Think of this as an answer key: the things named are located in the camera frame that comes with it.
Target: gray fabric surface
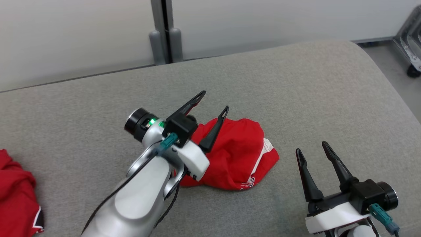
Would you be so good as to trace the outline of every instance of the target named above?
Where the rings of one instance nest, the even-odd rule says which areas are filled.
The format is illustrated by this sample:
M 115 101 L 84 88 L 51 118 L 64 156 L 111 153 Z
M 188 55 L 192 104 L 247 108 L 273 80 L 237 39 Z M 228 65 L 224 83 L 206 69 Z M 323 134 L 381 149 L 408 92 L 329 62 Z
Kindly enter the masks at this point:
M 0 144 L 37 179 L 44 237 L 78 236 L 142 152 L 124 131 L 144 107 L 167 117 L 200 90 L 199 122 L 225 105 L 258 121 L 280 160 L 248 191 L 181 189 L 153 236 L 312 236 L 294 151 L 325 195 L 339 191 L 326 140 L 353 175 L 399 195 L 401 236 L 419 236 L 421 125 L 358 46 L 323 41 L 143 68 L 0 93 Z M 384 234 L 384 228 L 378 225 Z

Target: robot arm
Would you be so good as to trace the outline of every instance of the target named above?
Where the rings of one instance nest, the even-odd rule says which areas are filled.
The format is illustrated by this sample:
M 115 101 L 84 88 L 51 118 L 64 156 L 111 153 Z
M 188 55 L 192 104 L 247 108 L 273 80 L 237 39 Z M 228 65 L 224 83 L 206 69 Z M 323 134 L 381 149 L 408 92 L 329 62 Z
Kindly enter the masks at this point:
M 125 130 L 146 149 L 129 168 L 127 179 L 94 211 L 82 237 L 149 236 L 163 212 L 164 200 L 182 178 L 203 177 L 209 166 L 205 153 L 212 149 L 229 109 L 225 107 L 213 129 L 196 145 L 190 138 L 197 123 L 187 114 L 205 93 L 200 92 L 166 120 L 143 108 L 131 113 Z
M 338 230 L 357 223 L 340 237 L 379 237 L 370 220 L 375 216 L 386 226 L 390 234 L 397 234 L 399 227 L 385 211 L 395 209 L 398 199 L 394 189 L 385 182 L 375 183 L 368 179 L 360 182 L 354 177 L 327 142 L 322 142 L 329 161 L 338 176 L 340 193 L 324 197 L 307 169 L 307 161 L 298 148 L 296 157 L 309 214 L 306 226 L 310 233 L 324 232 L 326 237 L 339 237 Z

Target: red cloth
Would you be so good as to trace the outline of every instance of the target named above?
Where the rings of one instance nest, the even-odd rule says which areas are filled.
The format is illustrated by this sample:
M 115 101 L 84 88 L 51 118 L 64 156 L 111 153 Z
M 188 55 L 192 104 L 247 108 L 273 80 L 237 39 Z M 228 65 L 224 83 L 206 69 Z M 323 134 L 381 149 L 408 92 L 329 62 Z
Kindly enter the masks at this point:
M 199 124 L 192 136 L 196 144 L 212 129 L 217 119 Z M 225 119 L 210 153 L 209 167 L 200 181 L 185 176 L 181 186 L 208 185 L 219 189 L 249 189 L 260 182 L 279 160 L 279 155 L 259 123 L 250 119 Z
M 0 150 L 0 236 L 30 237 L 43 231 L 31 172 Z

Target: caster wheel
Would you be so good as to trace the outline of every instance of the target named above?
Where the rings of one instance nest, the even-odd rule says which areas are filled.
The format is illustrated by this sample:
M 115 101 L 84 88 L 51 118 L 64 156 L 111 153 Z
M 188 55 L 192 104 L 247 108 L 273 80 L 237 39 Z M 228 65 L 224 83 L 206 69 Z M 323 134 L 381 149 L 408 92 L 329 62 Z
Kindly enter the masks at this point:
M 421 72 L 416 70 L 416 68 L 413 65 L 408 67 L 408 71 L 406 71 L 406 74 L 410 78 L 417 78 L 417 77 L 421 76 Z

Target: white stripe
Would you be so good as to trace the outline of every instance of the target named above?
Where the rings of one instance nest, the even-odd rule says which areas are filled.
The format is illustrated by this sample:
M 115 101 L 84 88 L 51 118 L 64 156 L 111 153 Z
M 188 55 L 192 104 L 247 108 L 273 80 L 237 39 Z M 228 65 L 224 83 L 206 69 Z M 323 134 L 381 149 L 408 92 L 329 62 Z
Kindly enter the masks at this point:
M 37 214 L 36 214 L 36 216 L 35 216 L 35 219 L 34 219 L 34 223 L 32 224 L 32 227 L 33 228 L 39 228 L 39 229 L 41 229 L 42 231 L 44 230 L 44 227 L 42 227 L 42 226 L 36 226 L 35 225 L 35 223 L 37 222 L 37 220 L 38 220 L 38 216 L 40 215 L 40 212 L 41 212 L 41 206 L 40 206 L 40 208 L 38 209 L 38 212 L 37 212 Z
M 263 138 L 263 148 L 262 151 L 260 152 L 260 156 L 257 159 L 256 163 L 254 164 L 254 168 L 251 171 L 250 177 L 248 177 L 248 181 L 247 183 L 251 183 L 251 176 L 256 172 L 257 167 L 259 166 L 260 160 L 262 159 L 263 154 L 270 152 L 273 149 L 272 143 L 270 143 L 269 140 L 267 140 L 266 138 Z

